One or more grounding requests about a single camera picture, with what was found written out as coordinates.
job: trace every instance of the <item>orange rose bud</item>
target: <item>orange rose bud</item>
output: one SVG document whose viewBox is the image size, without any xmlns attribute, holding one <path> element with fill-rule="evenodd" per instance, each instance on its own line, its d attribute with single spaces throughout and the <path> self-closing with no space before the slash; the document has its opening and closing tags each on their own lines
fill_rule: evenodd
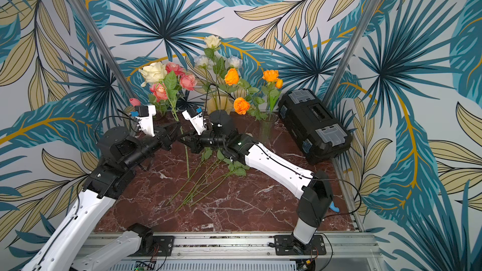
<svg viewBox="0 0 482 271">
<path fill-rule="evenodd" d="M 283 87 L 283 80 L 278 79 L 278 81 L 276 81 L 275 86 L 276 88 L 281 89 L 281 87 Z"/>
<path fill-rule="evenodd" d="M 239 75 L 236 69 L 231 68 L 230 70 L 228 70 L 226 73 L 226 76 L 224 77 L 224 81 L 229 86 L 232 86 L 233 84 L 237 84 L 239 82 Z"/>
<path fill-rule="evenodd" d="M 278 80 L 278 71 L 277 70 L 266 70 L 263 72 L 263 80 L 267 82 L 274 82 Z"/>
<path fill-rule="evenodd" d="M 237 98 L 234 100 L 234 111 L 238 114 L 246 114 L 249 110 L 250 104 L 243 98 Z"/>
</svg>

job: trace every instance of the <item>glass vase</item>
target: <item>glass vase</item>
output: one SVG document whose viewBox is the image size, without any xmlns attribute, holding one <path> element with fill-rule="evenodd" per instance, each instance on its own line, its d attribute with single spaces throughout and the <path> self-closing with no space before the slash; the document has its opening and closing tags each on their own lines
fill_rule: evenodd
<svg viewBox="0 0 482 271">
<path fill-rule="evenodd" d="M 261 143 L 269 143 L 274 124 L 278 120 L 275 113 L 268 112 L 268 117 L 259 121 L 258 139 Z"/>
</svg>

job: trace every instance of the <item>red marble surface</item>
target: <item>red marble surface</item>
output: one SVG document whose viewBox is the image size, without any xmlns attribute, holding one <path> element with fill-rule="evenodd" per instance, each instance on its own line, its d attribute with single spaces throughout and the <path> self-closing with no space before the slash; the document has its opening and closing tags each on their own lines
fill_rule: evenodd
<svg viewBox="0 0 482 271">
<path fill-rule="evenodd" d="M 252 117 L 235 113 L 231 116 L 240 132 L 257 136 L 259 123 Z M 190 126 L 184 123 L 183 128 L 189 130 Z M 280 121 L 275 123 L 270 141 L 265 143 L 265 146 L 295 165 L 313 171 L 324 170 L 330 178 L 336 178 L 331 161 L 315 166 L 306 162 Z M 200 159 L 200 154 L 189 151 L 191 173 Z M 200 167 L 193 176 L 193 181 L 201 177 L 207 166 L 214 161 L 215 158 L 211 157 L 206 165 Z M 227 165 L 222 163 L 208 177 L 208 182 L 226 172 Z M 136 178 L 102 217 L 95 231 L 122 232 L 136 222 L 153 228 L 155 232 L 291 231 L 298 220 L 298 199 L 284 186 L 258 170 L 248 170 L 246 177 L 230 176 L 200 202 L 193 206 L 185 205 L 176 211 L 194 183 L 186 184 L 184 191 L 172 202 L 168 202 L 186 180 L 184 145 L 176 142 L 172 151 L 159 151 L 156 154 L 151 171 L 137 172 Z M 335 195 L 335 206 L 340 208 L 340 212 L 347 212 L 340 185 L 336 181 L 330 183 Z M 195 200 L 201 198 L 204 192 L 195 197 Z M 327 218 L 320 230 L 348 231 L 353 230 L 353 225 L 348 215 L 334 216 Z"/>
</svg>

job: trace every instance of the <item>peach rose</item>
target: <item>peach rose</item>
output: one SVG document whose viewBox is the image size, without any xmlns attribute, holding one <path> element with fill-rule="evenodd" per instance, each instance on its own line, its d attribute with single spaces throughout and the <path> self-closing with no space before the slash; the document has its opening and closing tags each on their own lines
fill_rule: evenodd
<svg viewBox="0 0 482 271">
<path fill-rule="evenodd" d="M 196 77 L 194 75 L 183 75 L 179 80 L 179 84 L 186 90 L 193 91 L 194 86 L 196 86 L 198 82 L 196 81 Z"/>
<path fill-rule="evenodd" d="M 173 71 L 176 76 L 178 75 L 183 75 L 184 74 L 184 68 L 182 68 L 179 64 L 169 62 L 166 64 L 166 71 L 167 73 L 170 73 Z"/>
<path fill-rule="evenodd" d="M 243 98 L 237 98 L 234 100 L 234 111 L 238 114 L 246 114 L 249 107 L 249 103 Z"/>
<path fill-rule="evenodd" d="M 224 77 L 224 81 L 229 86 L 232 86 L 233 84 L 237 84 L 239 82 L 239 75 L 236 69 L 234 68 L 229 69 L 226 73 L 226 76 Z"/>
<path fill-rule="evenodd" d="M 161 83 L 155 83 L 151 86 L 150 91 L 156 97 L 157 101 L 161 99 L 167 99 L 166 89 L 161 85 Z"/>
<path fill-rule="evenodd" d="M 278 71 L 277 70 L 266 70 L 263 72 L 263 80 L 267 82 L 274 82 L 278 80 Z"/>
</svg>

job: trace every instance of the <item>wallpaper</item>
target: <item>wallpaper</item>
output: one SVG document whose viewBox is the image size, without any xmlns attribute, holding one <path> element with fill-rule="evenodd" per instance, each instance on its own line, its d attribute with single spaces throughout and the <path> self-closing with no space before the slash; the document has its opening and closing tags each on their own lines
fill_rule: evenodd
<svg viewBox="0 0 482 271">
<path fill-rule="evenodd" d="M 283 90 L 306 87 L 321 97 L 367 0 L 82 1 L 147 103 L 137 70 L 154 61 L 212 80 L 192 66 L 210 34 L 221 37 L 222 55 L 243 59 L 241 75 L 252 85 L 263 70 L 277 69 Z M 17 270 L 95 167 L 95 139 L 114 122 L 97 124 L 129 106 L 65 0 L 0 5 L 0 257 Z M 360 212 L 395 269 L 480 261 L 480 228 L 467 218 L 480 209 L 479 13 L 479 0 L 382 0 L 330 105 L 356 136 L 339 161 L 362 187 Z M 202 104 L 205 93 L 186 92 L 177 106 Z M 434 239 L 446 253 L 430 247 Z M 459 253 L 447 250 L 453 245 Z M 431 261 L 447 253 L 445 265 Z"/>
<path fill-rule="evenodd" d="M 331 109 L 337 162 L 389 270 L 482 269 L 482 0 L 396 0 L 357 45 Z"/>
</svg>

